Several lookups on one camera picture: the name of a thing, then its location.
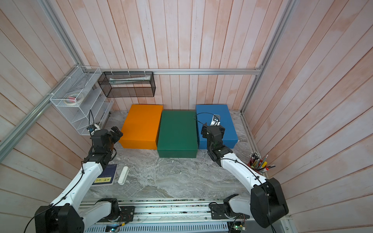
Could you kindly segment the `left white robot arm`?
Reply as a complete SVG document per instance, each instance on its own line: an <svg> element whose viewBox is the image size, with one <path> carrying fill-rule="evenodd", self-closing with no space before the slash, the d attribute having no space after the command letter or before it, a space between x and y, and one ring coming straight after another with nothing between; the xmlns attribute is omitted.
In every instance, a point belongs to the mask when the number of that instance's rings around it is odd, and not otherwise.
<svg viewBox="0 0 373 233"><path fill-rule="evenodd" d="M79 206L95 180L116 156L114 144L122 136L118 127L112 127L111 130L100 129L93 133L92 146L77 175L56 199L36 211L36 232L82 233L103 218L109 221L119 219L120 207L115 198L100 199L82 212L79 211Z"/></svg>

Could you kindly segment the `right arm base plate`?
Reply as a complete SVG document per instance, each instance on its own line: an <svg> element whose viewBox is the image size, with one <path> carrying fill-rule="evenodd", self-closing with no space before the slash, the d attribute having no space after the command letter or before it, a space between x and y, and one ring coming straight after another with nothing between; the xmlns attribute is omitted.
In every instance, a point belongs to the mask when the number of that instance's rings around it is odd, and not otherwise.
<svg viewBox="0 0 373 233"><path fill-rule="evenodd" d="M214 220L239 218L250 219L249 215L234 213L225 203L218 204L216 202L212 202L208 206L211 212L211 218Z"/></svg>

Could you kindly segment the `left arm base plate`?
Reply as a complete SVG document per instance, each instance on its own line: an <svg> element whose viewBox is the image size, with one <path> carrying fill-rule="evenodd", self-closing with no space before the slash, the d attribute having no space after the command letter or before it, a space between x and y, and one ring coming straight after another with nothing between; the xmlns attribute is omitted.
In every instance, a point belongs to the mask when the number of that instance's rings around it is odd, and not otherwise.
<svg viewBox="0 0 373 233"><path fill-rule="evenodd" d="M112 210L108 216L102 218L99 222L132 222L134 219L134 212L134 206L120 206L118 210Z"/></svg>

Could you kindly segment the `orange shoebox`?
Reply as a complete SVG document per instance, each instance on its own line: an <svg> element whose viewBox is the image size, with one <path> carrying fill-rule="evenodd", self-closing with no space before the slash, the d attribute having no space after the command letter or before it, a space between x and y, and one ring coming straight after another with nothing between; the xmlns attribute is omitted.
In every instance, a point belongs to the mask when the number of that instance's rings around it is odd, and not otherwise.
<svg viewBox="0 0 373 233"><path fill-rule="evenodd" d="M157 150L162 105L133 104L119 140L125 149Z"/></svg>

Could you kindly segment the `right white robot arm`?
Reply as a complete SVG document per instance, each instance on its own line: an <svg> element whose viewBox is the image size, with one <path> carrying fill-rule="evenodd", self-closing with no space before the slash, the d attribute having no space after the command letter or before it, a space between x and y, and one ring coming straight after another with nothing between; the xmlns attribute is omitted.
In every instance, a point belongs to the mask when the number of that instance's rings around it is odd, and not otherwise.
<svg viewBox="0 0 373 233"><path fill-rule="evenodd" d="M229 171L248 190L250 196L233 194L224 199L220 208L229 217L252 216L262 228L289 213L281 187L275 178L267 179L244 164L233 151L223 144L224 127L204 124L201 130L207 139L207 154L223 169Z"/></svg>

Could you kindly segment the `green shoebox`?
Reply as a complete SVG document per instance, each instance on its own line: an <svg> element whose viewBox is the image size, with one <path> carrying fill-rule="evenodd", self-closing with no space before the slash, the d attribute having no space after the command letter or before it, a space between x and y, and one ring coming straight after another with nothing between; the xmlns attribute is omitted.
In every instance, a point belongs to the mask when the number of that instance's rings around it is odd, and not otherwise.
<svg viewBox="0 0 373 233"><path fill-rule="evenodd" d="M198 152L195 111L164 110L157 152L161 158L196 158Z"/></svg>

